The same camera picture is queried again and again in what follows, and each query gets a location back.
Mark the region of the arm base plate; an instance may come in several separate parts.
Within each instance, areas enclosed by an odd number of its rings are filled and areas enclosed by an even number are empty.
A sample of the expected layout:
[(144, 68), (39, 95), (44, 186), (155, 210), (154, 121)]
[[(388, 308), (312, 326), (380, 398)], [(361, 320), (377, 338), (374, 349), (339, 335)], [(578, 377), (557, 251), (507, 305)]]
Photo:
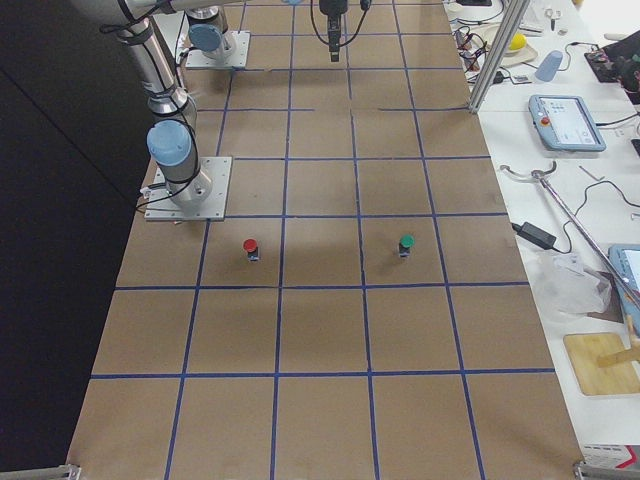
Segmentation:
[(223, 221), (226, 214), (232, 157), (201, 157), (200, 172), (189, 186), (178, 195), (169, 196), (164, 174), (156, 168), (153, 184), (149, 187), (144, 218), (147, 221)]
[(188, 37), (191, 50), (187, 55), (187, 69), (240, 70), (246, 67), (250, 42), (248, 31), (221, 33), (213, 27), (197, 29), (192, 26)]

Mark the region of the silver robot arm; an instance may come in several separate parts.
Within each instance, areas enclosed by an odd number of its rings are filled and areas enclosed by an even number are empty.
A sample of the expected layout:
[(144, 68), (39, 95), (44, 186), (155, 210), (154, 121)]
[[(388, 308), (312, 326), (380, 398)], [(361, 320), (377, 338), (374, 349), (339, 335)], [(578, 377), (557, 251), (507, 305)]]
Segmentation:
[[(349, 41), (342, 42), (342, 18), (348, 12), (347, 1), (319, 1), (319, 10), (326, 17), (327, 38), (318, 31), (313, 2), (310, 2), (310, 19), (316, 37), (327, 46), (330, 61), (337, 63), (340, 50)], [(205, 57), (216, 62), (226, 60), (235, 52), (235, 40), (229, 30), (222, 6), (205, 6), (185, 10), (188, 19), (188, 39), (191, 46)]]
[(156, 163), (155, 182), (142, 189), (138, 210), (151, 221), (221, 221), (225, 217), (232, 159), (206, 157), (197, 143), (197, 108), (181, 84), (178, 61), (169, 53), (153, 16), (183, 12), (196, 23), (196, 45), (222, 61), (235, 54), (225, 32), (221, 1), (87, 1), (77, 8), (114, 35), (136, 62), (155, 123), (146, 137)]

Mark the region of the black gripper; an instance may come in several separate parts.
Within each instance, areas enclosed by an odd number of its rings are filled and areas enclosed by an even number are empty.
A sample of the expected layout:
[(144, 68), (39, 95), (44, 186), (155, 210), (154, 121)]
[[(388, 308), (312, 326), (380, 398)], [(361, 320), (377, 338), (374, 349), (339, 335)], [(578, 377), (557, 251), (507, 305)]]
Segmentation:
[(340, 60), (341, 21), (348, 11), (348, 1), (320, 0), (319, 8), (326, 17), (330, 61), (337, 63)]

